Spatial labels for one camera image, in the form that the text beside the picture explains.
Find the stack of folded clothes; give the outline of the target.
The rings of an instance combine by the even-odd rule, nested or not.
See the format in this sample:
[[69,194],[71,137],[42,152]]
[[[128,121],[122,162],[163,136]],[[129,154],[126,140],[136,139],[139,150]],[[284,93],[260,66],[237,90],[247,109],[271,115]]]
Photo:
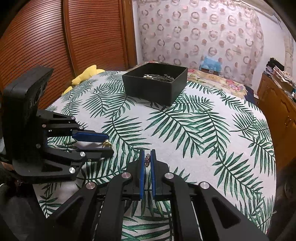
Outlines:
[[284,66],[276,59],[269,59],[265,72],[269,77],[275,80],[284,91],[287,91],[290,94],[295,91],[295,82],[292,76],[285,71]]

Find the yellow plush toy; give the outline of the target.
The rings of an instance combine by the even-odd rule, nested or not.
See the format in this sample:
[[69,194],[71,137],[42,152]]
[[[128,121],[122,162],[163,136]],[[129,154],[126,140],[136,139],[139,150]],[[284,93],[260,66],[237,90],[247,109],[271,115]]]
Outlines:
[[63,91],[61,94],[64,96],[66,93],[68,93],[70,90],[73,89],[73,87],[79,85],[80,83],[88,80],[94,75],[97,75],[99,73],[104,73],[104,69],[97,69],[96,65],[91,65],[88,68],[86,68],[80,75],[78,75],[76,78],[70,81],[70,85]]

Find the cream side curtain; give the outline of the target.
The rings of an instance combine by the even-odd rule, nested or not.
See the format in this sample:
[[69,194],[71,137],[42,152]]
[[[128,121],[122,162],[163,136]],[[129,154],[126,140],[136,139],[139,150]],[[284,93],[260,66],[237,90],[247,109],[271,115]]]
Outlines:
[[293,70],[293,38],[290,33],[284,36],[285,45],[285,71],[292,76]]

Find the small gold earring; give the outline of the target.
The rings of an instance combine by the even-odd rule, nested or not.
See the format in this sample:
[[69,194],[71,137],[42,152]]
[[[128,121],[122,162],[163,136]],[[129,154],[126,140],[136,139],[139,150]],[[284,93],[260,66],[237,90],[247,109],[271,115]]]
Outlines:
[[102,143],[102,148],[109,148],[109,149],[112,149],[112,143],[109,141],[109,140],[105,140],[103,143]]

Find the black open jewelry box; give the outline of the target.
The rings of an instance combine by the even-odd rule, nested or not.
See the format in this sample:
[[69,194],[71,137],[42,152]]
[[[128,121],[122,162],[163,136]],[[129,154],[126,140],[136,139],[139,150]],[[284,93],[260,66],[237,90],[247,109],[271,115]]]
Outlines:
[[[152,75],[168,75],[173,82],[153,80]],[[122,75],[128,96],[171,106],[187,84],[188,68],[164,63],[146,63]]]

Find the long wooden sideboard cabinet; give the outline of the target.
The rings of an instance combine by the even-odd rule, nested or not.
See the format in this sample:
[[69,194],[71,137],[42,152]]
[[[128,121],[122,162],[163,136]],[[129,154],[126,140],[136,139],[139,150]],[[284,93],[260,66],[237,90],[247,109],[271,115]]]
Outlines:
[[280,171],[295,159],[295,102],[265,73],[257,96],[258,107],[265,115],[271,133],[276,168]]

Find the palm leaf print tablecloth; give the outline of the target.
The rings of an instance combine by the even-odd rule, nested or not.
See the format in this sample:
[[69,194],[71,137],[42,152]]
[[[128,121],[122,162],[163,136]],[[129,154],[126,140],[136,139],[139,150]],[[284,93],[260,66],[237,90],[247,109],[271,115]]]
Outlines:
[[273,213],[276,168],[266,117],[254,104],[188,82],[170,107],[127,96],[122,72],[107,71],[79,84],[49,110],[71,115],[89,130],[109,135],[114,155],[86,162],[73,182],[35,185],[45,216],[78,189],[111,180],[140,150],[185,181],[210,183],[261,231]]

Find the blue plush item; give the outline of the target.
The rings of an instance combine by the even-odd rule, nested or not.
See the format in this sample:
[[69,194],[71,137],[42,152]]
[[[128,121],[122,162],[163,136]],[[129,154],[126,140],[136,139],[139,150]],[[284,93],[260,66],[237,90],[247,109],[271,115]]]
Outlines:
[[199,70],[202,69],[220,72],[222,69],[222,64],[206,56],[199,66]]

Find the brown louvered wardrobe door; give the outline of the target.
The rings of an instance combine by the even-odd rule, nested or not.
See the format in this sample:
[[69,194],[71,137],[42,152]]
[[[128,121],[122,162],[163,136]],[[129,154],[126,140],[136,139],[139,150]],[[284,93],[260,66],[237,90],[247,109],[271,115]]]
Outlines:
[[136,64],[131,1],[1,1],[1,88],[34,66],[53,68],[40,108],[89,66]]

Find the silver hair comb purple flowers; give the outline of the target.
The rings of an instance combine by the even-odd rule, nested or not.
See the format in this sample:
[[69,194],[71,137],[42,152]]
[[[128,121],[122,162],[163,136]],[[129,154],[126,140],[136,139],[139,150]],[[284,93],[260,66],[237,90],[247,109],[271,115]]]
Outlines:
[[152,75],[153,80],[164,81],[164,82],[173,82],[175,79],[168,75]]

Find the floral bedspread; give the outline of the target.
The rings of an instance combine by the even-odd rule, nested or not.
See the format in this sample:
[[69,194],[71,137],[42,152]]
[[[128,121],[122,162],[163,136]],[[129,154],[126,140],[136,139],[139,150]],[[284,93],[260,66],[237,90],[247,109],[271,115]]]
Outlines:
[[224,92],[241,99],[245,99],[245,96],[247,96],[247,90],[243,84],[211,73],[205,73],[196,69],[188,69],[187,78],[190,83],[197,83],[206,87],[223,90]]

